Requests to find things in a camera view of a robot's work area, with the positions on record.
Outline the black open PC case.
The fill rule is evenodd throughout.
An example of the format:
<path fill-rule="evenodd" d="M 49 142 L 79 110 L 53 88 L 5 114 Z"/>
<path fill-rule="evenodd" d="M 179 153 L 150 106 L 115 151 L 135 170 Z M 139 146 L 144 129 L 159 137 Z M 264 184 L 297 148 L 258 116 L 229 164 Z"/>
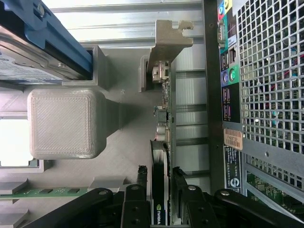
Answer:
<path fill-rule="evenodd" d="M 211 190 L 304 228 L 304 0 L 201 0 Z"/>

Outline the green RAM stick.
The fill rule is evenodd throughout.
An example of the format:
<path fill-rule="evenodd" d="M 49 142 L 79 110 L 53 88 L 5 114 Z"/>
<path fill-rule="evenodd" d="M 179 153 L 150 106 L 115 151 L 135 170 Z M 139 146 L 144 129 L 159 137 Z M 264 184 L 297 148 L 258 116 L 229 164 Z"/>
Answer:
<path fill-rule="evenodd" d="M 0 194 L 0 200 L 19 200 L 23 198 L 79 197 L 88 192 L 88 187 L 24 188 L 14 194 Z"/>

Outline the grey printed parts rack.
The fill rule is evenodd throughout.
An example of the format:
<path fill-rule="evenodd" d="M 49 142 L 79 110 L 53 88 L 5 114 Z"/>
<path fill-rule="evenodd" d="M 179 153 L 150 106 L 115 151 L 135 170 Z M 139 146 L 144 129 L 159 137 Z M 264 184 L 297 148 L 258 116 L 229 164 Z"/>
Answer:
<path fill-rule="evenodd" d="M 0 194 L 24 188 L 106 188 L 114 193 L 137 182 L 146 166 L 151 222 L 151 141 L 154 107 L 161 91 L 146 75 L 150 49 L 101 49 L 93 55 L 93 78 L 60 85 L 0 85 L 0 119 L 27 119 L 28 166 L 0 165 Z M 78 197 L 0 200 L 0 228 L 22 228 Z"/>

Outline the silver CPU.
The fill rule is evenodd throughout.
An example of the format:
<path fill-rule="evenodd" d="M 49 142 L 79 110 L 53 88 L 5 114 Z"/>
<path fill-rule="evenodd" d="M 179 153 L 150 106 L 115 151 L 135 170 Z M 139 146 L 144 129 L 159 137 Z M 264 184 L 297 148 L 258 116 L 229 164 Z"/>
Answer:
<path fill-rule="evenodd" d="M 31 160 L 28 120 L 0 119 L 0 165 L 22 167 Z"/>

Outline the hard disk with blue carrier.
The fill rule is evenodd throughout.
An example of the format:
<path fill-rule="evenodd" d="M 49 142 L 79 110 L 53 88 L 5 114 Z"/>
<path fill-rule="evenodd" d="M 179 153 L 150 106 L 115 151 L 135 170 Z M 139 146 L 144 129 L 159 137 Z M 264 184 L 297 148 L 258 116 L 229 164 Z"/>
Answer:
<path fill-rule="evenodd" d="M 43 85 L 92 78 L 92 52 L 42 0 L 0 0 L 1 82 Z"/>

